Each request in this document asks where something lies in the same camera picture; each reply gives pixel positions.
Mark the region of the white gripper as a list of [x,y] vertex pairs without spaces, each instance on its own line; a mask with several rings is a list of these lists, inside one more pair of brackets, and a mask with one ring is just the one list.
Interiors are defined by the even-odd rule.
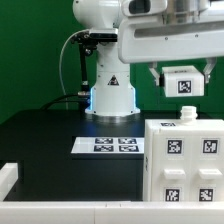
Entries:
[[163,77],[157,71],[162,61],[207,58],[203,69],[210,81],[217,58],[224,56],[224,15],[203,14],[197,22],[164,24],[160,16],[126,18],[118,32],[118,55],[124,63],[149,63],[157,86]]

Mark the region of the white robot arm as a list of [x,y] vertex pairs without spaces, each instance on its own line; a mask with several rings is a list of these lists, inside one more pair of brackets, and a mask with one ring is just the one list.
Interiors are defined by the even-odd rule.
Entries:
[[85,28],[82,56],[97,52],[97,78],[86,112],[138,114],[130,66],[146,63],[167,97],[202,96],[224,56],[224,0],[74,0]]

